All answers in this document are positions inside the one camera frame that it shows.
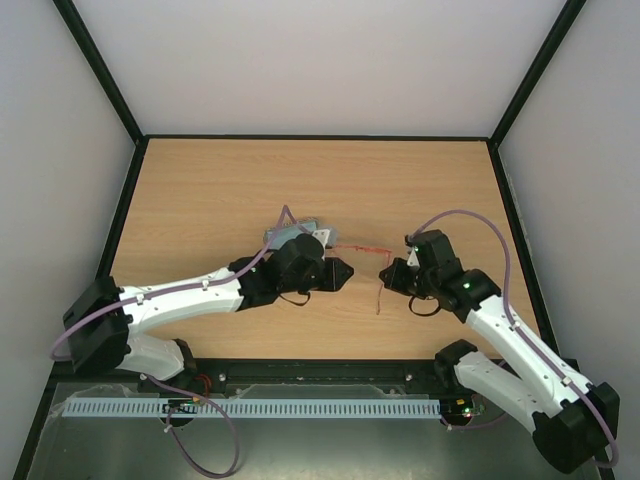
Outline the red transparent sunglasses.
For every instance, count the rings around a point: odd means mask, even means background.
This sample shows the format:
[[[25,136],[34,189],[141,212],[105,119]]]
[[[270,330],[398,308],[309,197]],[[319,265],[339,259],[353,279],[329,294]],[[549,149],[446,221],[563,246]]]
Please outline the red transparent sunglasses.
[[[354,268],[351,282],[354,282],[359,290],[367,293],[374,314],[379,316],[382,312],[383,286],[378,275],[390,265],[393,251],[383,247],[342,243],[330,249],[329,254],[344,260]]]

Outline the light blue cleaning cloth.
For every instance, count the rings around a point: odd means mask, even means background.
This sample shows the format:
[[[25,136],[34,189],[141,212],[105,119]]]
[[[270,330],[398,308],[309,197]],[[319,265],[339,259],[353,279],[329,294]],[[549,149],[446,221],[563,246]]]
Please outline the light blue cleaning cloth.
[[[317,228],[314,221],[302,222],[299,224],[291,224],[282,226],[279,230],[272,228],[266,231],[264,243],[271,242],[273,248],[286,243],[288,240],[296,238],[302,233],[311,233]]]

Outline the flag print glasses case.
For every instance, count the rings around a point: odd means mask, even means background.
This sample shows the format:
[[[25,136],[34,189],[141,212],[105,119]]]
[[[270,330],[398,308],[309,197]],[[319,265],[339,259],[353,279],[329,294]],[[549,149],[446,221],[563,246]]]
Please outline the flag print glasses case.
[[[302,218],[298,219],[296,224],[291,222],[284,223],[278,231],[276,231],[275,227],[266,230],[263,235],[263,243],[269,243],[271,249],[277,250],[287,241],[295,239],[303,233],[313,234],[317,230],[321,230],[318,219],[313,217]]]

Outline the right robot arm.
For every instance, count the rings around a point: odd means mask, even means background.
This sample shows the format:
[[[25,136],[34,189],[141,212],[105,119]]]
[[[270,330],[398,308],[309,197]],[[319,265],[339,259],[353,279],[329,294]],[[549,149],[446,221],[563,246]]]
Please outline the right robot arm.
[[[436,300],[508,365],[498,367],[472,343],[455,341],[435,356],[443,389],[464,387],[490,400],[531,434],[542,457],[561,473],[612,447],[620,408],[613,387],[594,384],[550,349],[485,272],[462,266],[443,232],[421,233],[407,245],[408,257],[395,258],[380,272],[384,287],[412,300]]]

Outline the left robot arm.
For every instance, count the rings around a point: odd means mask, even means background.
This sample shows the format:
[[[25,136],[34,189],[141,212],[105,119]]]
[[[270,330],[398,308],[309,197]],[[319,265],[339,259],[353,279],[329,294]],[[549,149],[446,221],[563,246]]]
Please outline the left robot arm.
[[[94,280],[63,316],[69,360],[79,376],[110,370],[173,379],[193,368],[180,339],[151,330],[208,314],[236,313],[273,304],[286,293],[337,292],[354,274],[327,255],[329,233],[300,233],[277,249],[242,257],[210,273],[160,285],[119,287]]]

